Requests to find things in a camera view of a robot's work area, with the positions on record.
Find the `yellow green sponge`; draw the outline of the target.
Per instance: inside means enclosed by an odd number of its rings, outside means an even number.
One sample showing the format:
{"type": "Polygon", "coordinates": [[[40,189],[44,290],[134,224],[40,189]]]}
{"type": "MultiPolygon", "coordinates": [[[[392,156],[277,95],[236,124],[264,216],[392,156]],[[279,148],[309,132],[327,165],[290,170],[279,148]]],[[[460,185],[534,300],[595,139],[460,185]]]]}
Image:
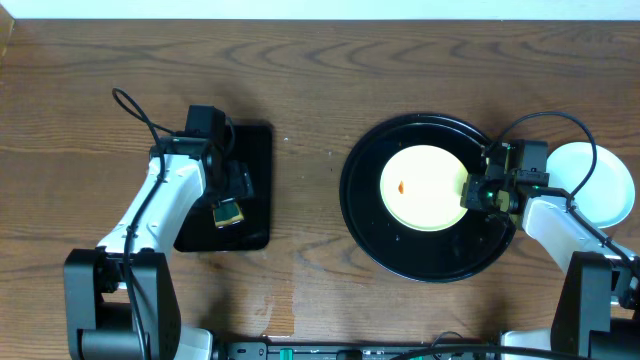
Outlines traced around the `yellow green sponge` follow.
{"type": "Polygon", "coordinates": [[[237,202],[222,203],[213,209],[214,224],[225,228],[244,220],[244,214],[237,202]]]}

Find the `yellow plate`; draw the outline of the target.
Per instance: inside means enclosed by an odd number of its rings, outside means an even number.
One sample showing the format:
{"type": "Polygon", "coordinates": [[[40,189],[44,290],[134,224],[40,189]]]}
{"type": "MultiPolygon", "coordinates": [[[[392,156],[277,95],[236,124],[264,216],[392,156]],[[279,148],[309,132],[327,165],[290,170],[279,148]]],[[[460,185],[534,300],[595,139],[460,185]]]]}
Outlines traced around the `yellow plate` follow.
{"type": "Polygon", "coordinates": [[[448,229],[467,213],[461,205],[468,171],[452,153],[432,145],[405,148],[385,164],[380,195],[402,225],[421,232],[448,229]]]}

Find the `light blue plate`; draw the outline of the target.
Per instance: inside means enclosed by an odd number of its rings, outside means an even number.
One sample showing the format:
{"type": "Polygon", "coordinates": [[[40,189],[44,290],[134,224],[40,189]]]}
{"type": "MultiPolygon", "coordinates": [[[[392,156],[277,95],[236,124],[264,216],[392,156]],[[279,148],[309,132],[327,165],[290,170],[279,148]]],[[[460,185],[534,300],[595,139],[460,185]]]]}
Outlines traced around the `light blue plate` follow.
{"type": "MultiPolygon", "coordinates": [[[[597,162],[586,184],[575,195],[582,214],[598,228],[622,222],[635,202],[635,185],[630,171],[611,151],[597,145],[597,162]]],[[[549,186],[573,191],[592,164],[592,147],[586,142],[560,146],[547,159],[549,186]]]]}

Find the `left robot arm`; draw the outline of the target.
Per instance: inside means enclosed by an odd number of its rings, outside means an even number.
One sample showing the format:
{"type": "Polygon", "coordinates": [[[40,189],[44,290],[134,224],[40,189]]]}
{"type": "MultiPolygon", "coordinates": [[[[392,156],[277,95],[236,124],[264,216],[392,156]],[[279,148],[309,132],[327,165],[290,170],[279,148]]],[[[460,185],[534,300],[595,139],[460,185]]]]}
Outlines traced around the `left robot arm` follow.
{"type": "Polygon", "coordinates": [[[69,353],[74,359],[211,359],[214,336],[181,320],[169,271],[187,235],[209,243],[242,222],[254,194],[248,166],[207,138],[165,137],[146,179],[96,247],[63,267],[69,353]]]}

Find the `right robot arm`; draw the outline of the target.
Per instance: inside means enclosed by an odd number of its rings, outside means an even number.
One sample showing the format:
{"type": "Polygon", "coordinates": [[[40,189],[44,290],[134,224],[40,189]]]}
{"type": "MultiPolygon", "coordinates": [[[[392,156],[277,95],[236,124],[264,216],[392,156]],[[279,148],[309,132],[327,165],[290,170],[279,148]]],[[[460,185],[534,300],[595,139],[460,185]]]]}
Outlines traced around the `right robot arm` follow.
{"type": "Polygon", "coordinates": [[[611,308],[639,308],[639,258],[589,222],[572,197],[548,185],[540,169],[471,174],[461,204],[507,221],[536,240],[564,272],[550,328],[502,335],[504,359],[574,356],[636,359],[639,321],[615,319],[611,308]]]}

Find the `black rectangular tray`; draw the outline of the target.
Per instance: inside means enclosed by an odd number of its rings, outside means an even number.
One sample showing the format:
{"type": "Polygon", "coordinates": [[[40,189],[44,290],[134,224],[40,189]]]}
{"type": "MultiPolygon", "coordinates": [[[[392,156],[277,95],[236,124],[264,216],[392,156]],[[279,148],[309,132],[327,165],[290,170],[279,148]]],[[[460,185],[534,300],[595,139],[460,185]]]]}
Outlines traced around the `black rectangular tray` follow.
{"type": "Polygon", "coordinates": [[[177,235],[174,248],[180,252],[260,250],[270,240],[272,127],[267,123],[255,123],[237,125],[234,131],[234,147],[224,161],[246,163],[254,187],[253,198],[236,201],[244,214],[244,220],[225,228],[217,228],[213,219],[213,209],[217,206],[203,204],[201,197],[188,212],[177,235]]]}

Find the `black round tray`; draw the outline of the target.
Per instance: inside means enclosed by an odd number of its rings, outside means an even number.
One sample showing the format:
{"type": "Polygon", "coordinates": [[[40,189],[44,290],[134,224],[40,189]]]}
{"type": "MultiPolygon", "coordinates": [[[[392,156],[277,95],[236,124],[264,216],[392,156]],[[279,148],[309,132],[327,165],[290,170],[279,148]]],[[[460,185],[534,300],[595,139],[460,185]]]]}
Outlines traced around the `black round tray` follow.
{"type": "Polygon", "coordinates": [[[490,266],[516,232],[506,218],[471,210],[447,229],[414,230],[391,215],[379,189],[384,165],[400,150],[442,147],[475,174],[486,168],[481,153],[489,144],[474,125],[436,113],[405,114],[372,128],[352,148],[340,180],[341,212],[359,247],[387,270],[422,282],[459,281],[490,266]]]}

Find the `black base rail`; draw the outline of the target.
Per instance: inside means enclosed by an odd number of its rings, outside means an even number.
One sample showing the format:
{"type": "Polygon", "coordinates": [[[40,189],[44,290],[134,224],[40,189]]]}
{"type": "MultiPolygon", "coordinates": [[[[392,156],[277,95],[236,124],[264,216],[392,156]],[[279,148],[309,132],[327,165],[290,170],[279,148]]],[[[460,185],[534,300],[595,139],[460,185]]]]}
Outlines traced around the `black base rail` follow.
{"type": "Polygon", "coordinates": [[[582,359],[550,350],[471,343],[418,344],[269,344],[261,341],[214,345],[212,360],[336,360],[336,359],[582,359]]]}

